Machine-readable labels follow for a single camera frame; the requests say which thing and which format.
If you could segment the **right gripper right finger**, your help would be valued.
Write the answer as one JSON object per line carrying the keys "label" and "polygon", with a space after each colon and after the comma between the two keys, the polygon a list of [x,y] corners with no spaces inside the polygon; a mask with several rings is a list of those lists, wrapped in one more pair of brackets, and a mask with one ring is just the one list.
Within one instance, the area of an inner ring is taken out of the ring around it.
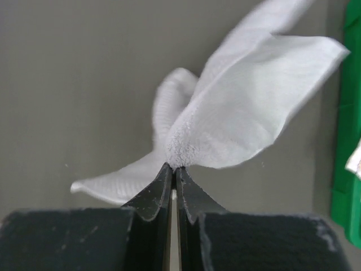
{"label": "right gripper right finger", "polygon": [[180,270],[213,270],[212,244],[205,232],[208,213],[228,213],[190,176],[187,168],[175,170]]}

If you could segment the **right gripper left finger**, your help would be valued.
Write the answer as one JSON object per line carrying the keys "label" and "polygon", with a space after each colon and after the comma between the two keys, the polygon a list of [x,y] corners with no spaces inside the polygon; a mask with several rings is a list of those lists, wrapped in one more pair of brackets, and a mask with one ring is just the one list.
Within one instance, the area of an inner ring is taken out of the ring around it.
{"label": "right gripper left finger", "polygon": [[135,211],[123,270],[169,270],[173,170],[164,164],[155,179],[124,207]]}

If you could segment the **white green towel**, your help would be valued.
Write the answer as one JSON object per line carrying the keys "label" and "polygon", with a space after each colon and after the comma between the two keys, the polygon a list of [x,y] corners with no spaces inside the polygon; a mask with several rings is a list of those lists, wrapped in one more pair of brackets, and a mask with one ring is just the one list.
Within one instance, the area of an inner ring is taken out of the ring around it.
{"label": "white green towel", "polygon": [[348,55],[324,36],[288,36],[310,1],[264,1],[227,35],[202,74],[170,72],[152,110],[153,150],[118,171],[72,183],[123,205],[160,168],[237,166],[271,146]]}

